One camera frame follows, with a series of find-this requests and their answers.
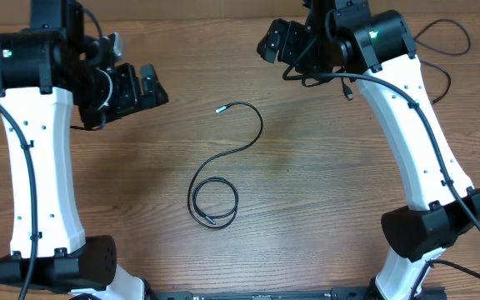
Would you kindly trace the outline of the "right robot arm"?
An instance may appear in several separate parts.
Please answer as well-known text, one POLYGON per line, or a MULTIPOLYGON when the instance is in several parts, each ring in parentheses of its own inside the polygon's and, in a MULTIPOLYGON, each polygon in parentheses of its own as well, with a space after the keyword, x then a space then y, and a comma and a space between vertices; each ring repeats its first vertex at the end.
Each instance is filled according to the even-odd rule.
POLYGON ((458 238, 480 227, 480 188, 453 156, 424 87, 410 28, 394 10, 365 1, 308 1, 305 23, 274 20, 257 45, 286 80, 312 87, 354 82, 374 111, 400 170, 406 205, 382 215, 390 247, 367 287, 336 287, 335 299, 443 299, 423 288, 429 269, 458 238))

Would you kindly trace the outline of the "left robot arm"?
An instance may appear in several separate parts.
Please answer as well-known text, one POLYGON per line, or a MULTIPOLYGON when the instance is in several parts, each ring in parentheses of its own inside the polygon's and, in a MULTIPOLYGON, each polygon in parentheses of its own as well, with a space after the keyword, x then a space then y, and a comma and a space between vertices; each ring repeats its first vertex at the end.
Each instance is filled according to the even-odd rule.
POLYGON ((7 134, 13 229, 0 284, 75 299, 151 299, 149 283, 119 264, 113 237, 89 237, 75 200, 72 116, 81 129, 168 101, 152 65, 123 61, 117 33, 90 37, 76 1, 34 1, 30 25, 0 33, 0 114, 7 134))

